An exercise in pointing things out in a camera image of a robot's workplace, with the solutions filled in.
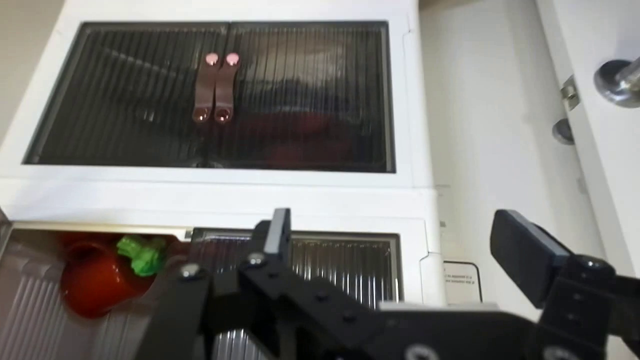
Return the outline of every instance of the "copper bracket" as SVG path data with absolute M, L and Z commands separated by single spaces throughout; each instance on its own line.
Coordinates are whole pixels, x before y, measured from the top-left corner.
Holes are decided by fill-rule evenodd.
M 230 53 L 225 61 L 217 53 L 203 56 L 196 78 L 195 115 L 196 122 L 230 122 L 235 119 L 235 80 L 240 56 Z

